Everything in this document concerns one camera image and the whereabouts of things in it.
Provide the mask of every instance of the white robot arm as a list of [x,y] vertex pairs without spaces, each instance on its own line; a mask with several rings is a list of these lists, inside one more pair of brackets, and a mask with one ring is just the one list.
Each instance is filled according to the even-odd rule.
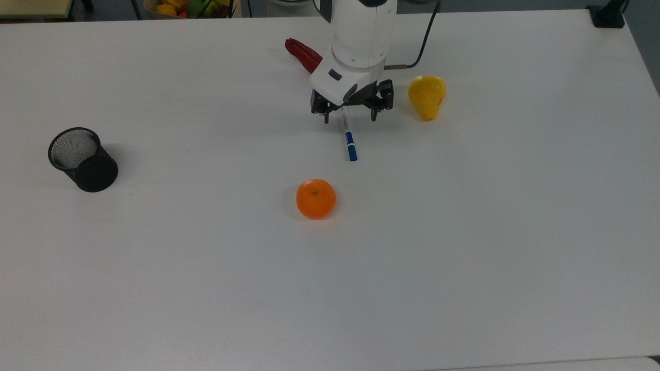
[[312,112],[323,114],[344,105],[363,104],[372,120],[393,101],[391,81],[377,84],[385,67],[397,0],[314,0],[330,22],[333,39],[312,73]]

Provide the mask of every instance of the blue marker cap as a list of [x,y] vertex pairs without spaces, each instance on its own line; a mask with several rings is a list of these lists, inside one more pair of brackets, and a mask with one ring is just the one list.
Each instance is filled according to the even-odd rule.
[[348,159],[351,161],[358,160],[358,153],[355,151],[355,145],[353,144],[348,146]]

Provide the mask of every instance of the yellow pepper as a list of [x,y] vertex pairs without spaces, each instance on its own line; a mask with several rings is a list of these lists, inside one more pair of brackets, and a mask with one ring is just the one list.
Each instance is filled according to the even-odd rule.
[[176,9],[169,5],[169,4],[163,4],[159,5],[156,7],[156,11],[161,13],[161,14],[167,14],[167,15],[172,15],[176,17]]
[[163,4],[173,6],[174,10],[178,12],[183,6],[183,0],[163,0]]

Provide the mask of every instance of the pear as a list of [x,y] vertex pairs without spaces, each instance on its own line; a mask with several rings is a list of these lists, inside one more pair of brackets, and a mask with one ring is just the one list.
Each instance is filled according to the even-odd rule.
[[408,98],[424,121],[436,118],[446,94],[447,86],[437,76],[415,77],[408,86]]

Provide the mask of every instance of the black cable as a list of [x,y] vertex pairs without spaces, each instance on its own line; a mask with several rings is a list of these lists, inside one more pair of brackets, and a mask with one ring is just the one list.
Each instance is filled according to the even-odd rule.
[[420,59],[422,59],[422,54],[424,53],[424,48],[426,47],[426,41],[428,39],[428,34],[431,32],[431,25],[433,25],[433,20],[436,17],[436,13],[440,10],[440,1],[436,1],[436,7],[433,8],[433,14],[431,14],[431,19],[428,21],[428,27],[426,27],[426,34],[424,35],[424,41],[422,42],[422,47],[419,49],[419,55],[417,55],[417,60],[411,64],[407,65],[406,68],[413,68],[414,66],[419,63]]
[[426,33],[424,35],[424,41],[422,42],[422,47],[419,49],[419,54],[417,55],[417,60],[411,65],[386,65],[385,69],[407,69],[413,68],[419,63],[422,59],[422,54],[424,53],[424,48],[426,47],[426,41],[428,40],[428,34],[431,32],[431,26],[433,25],[433,20],[436,18],[436,13],[440,10],[440,3],[442,0],[436,0],[436,7],[433,8],[433,14],[431,14],[431,19],[428,21],[428,26],[426,27]]

